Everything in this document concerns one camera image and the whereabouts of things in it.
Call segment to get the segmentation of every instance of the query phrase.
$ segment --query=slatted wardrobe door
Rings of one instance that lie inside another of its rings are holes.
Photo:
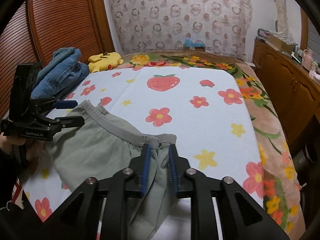
[[[45,61],[62,47],[81,50],[80,61],[102,52],[91,0],[32,0],[34,22]]]
[[[9,109],[16,66],[38,61],[28,30],[26,4],[13,16],[0,37],[0,118]]]

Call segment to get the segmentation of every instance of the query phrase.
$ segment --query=brown floral bedspread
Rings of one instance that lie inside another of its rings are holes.
[[[263,85],[252,68],[242,61],[198,51],[129,54],[118,68],[177,66],[222,69],[231,74],[242,93],[256,133],[260,163],[246,167],[243,187],[263,198],[267,213],[290,236],[299,239],[305,231],[300,207],[300,185],[281,124]]]

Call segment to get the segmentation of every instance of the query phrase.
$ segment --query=human hand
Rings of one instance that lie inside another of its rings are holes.
[[[26,152],[26,158],[27,160],[31,160],[36,153],[38,147],[39,147],[39,141],[37,140],[27,140],[27,152]],[[3,133],[0,135],[0,149],[10,155],[12,153],[12,145],[24,145],[26,143],[25,138],[19,138],[15,135],[12,136],[3,136]]]

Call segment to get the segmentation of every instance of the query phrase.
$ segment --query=black sleeve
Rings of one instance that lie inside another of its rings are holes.
[[[0,208],[12,199],[12,190],[17,181],[17,161],[0,149]]]

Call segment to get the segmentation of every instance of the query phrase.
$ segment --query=pikachu plush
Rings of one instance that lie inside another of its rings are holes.
[[[120,54],[116,52],[91,56],[89,62],[90,73],[110,70],[123,64]]]

